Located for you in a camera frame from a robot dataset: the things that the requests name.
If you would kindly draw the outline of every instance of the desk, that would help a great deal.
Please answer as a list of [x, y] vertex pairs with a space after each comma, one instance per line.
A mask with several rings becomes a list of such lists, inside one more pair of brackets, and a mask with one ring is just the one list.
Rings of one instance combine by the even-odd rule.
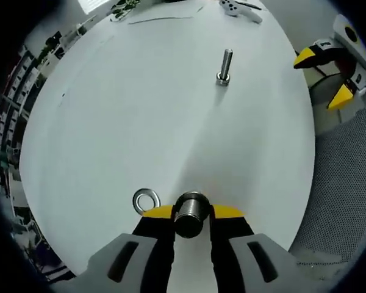
[[[258, 25], [202, 3], [192, 18], [102, 20], [36, 100], [21, 152], [24, 191], [75, 274], [132, 232], [140, 220], [132, 196], [142, 187], [162, 204], [202, 191], [245, 211], [255, 233], [285, 249], [294, 240], [315, 154], [303, 72], [293, 69], [294, 50], [268, 11], [258, 12]], [[225, 48], [234, 56], [222, 88], [215, 75]], [[170, 292], [217, 291], [207, 222], [198, 237], [177, 237], [175, 254]]]

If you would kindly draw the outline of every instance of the white game controller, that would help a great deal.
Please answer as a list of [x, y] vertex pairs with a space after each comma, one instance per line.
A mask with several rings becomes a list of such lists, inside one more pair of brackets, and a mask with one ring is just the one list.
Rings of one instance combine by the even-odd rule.
[[225, 10], [225, 14], [229, 16], [237, 16], [239, 14], [247, 16], [255, 23], [261, 23], [262, 18], [254, 13], [249, 7], [240, 5], [234, 0], [220, 0], [220, 5]]

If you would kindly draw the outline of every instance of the gray mesh fabric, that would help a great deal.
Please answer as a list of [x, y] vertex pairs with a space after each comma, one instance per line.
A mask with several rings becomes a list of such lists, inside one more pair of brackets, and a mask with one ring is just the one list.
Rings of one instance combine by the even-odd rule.
[[316, 137], [315, 170], [290, 252], [312, 278], [328, 280], [366, 239], [366, 109]]

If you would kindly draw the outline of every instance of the wall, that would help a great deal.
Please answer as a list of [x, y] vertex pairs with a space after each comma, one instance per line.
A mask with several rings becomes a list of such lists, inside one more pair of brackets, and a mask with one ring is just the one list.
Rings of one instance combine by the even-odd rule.
[[[48, 37], [57, 31], [65, 32], [76, 23], [92, 15], [95, 22], [103, 19], [118, 0], [109, 1], [86, 15], [76, 0], [62, 0], [62, 5], [42, 21], [27, 37], [26, 46], [34, 55], [39, 55]], [[312, 44], [318, 38], [332, 34], [336, 9], [328, 0], [262, 0], [282, 26], [297, 51]]]
[[332, 35], [338, 14], [328, 0], [261, 0], [297, 51]]
[[24, 41], [24, 44], [35, 57], [39, 56], [42, 48], [45, 46], [46, 39], [57, 31], [65, 34], [75, 24], [82, 23], [93, 15], [97, 15], [94, 20], [97, 23], [107, 15], [111, 6], [118, 0], [110, 0], [88, 15], [84, 13], [77, 0], [61, 0], [61, 2], [61, 5], [41, 21]]

